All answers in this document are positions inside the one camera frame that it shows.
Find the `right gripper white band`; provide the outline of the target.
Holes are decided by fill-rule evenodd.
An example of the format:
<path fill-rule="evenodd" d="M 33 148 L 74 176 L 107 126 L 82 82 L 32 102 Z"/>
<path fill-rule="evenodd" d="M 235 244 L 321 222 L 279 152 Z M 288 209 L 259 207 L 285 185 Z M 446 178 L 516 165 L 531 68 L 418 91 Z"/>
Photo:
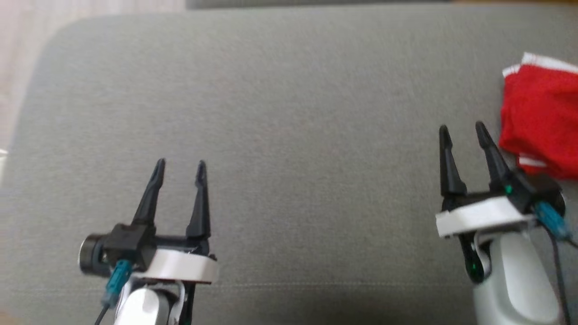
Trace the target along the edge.
<path fill-rule="evenodd" d="M 511 171 L 498 146 L 482 121 L 475 132 L 489 171 L 489 191 L 468 193 L 452 154 L 452 139 L 446 125 L 439 128 L 440 193 L 442 210 L 435 215 L 440 238 L 503 228 L 517 224 L 535 224 L 531 213 L 520 212 L 511 202 Z"/>

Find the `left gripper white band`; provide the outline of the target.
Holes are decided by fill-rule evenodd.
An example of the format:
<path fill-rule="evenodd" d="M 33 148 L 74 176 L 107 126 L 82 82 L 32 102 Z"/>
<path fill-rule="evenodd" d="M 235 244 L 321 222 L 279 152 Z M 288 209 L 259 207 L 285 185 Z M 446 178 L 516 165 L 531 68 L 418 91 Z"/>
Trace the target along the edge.
<path fill-rule="evenodd" d="M 131 224 L 153 226 L 158 195 L 163 186 L 166 160 L 161 158 L 147 183 Z M 211 236 L 208 171 L 206 163 L 198 164 L 194 208 L 186 237 L 160 235 L 155 238 L 157 250 L 146 271 L 132 277 L 165 281 L 211 284 L 219 278 L 219 265 L 210 252 Z"/>

